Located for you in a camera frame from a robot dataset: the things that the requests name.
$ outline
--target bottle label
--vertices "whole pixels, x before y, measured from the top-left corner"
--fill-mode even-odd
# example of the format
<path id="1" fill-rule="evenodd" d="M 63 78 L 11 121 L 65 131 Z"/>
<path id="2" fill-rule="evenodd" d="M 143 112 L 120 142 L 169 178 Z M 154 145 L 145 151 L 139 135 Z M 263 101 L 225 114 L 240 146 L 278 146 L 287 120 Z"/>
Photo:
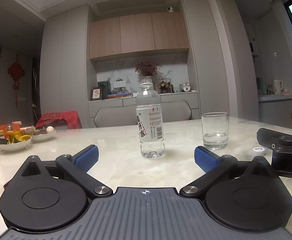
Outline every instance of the bottle label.
<path id="1" fill-rule="evenodd" d="M 139 139 L 142 142 L 153 142 L 163 139 L 162 107 L 137 108 Z"/>

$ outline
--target blue gripper pad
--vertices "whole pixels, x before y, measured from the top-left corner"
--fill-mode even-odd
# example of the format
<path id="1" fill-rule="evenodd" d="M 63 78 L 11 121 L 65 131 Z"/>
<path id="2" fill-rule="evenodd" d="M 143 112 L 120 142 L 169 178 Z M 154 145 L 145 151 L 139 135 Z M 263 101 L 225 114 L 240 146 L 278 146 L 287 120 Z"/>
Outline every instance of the blue gripper pad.
<path id="1" fill-rule="evenodd" d="M 99 151 L 96 145 L 90 145 L 73 156 L 75 166 L 88 172 L 98 162 Z"/>
<path id="2" fill-rule="evenodd" d="M 195 148 L 195 163 L 205 172 L 209 172 L 220 163 L 220 157 L 203 146 Z"/>

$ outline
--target red chinese knot ornament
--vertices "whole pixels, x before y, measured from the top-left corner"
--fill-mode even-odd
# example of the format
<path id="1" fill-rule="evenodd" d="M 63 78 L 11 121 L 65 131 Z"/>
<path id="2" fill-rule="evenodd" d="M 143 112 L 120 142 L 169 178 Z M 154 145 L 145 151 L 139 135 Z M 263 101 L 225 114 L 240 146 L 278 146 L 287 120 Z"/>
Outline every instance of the red chinese knot ornament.
<path id="1" fill-rule="evenodd" d="M 19 90 L 18 80 L 25 75 L 25 70 L 18 62 L 18 54 L 16 55 L 16 62 L 14 62 L 7 70 L 7 73 L 13 78 L 13 90 L 15 90 L 15 103 L 17 107 L 17 90 Z"/>

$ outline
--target red cloth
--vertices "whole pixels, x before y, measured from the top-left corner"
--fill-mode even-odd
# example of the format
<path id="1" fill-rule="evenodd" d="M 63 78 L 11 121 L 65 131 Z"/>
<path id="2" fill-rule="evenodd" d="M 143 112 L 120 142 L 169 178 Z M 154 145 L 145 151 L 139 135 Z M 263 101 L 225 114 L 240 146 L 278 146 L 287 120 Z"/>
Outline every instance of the red cloth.
<path id="1" fill-rule="evenodd" d="M 68 129 L 82 129 L 77 111 L 43 114 L 36 124 L 38 127 L 60 126 L 67 124 Z"/>

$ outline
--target wooden cabinet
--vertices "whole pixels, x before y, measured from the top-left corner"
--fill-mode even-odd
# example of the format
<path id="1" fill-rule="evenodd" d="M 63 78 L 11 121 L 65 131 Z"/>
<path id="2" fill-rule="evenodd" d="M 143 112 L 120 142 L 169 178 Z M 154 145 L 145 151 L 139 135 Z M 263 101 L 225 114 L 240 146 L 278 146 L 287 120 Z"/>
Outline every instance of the wooden cabinet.
<path id="1" fill-rule="evenodd" d="M 189 49 L 184 17 L 181 12 L 152 13 L 157 49 Z"/>
<path id="2" fill-rule="evenodd" d="M 155 50 L 151 14 L 121 16 L 120 44 L 122 53 Z"/>
<path id="3" fill-rule="evenodd" d="M 119 17 L 91 23 L 89 51 L 91 59 L 121 54 Z"/>
<path id="4" fill-rule="evenodd" d="M 91 59 L 113 55 L 111 58 L 116 58 L 126 53 L 141 56 L 143 51 L 154 50 L 186 52 L 187 49 L 188 38 L 180 12 L 121 16 L 92 22 L 90 26 Z"/>

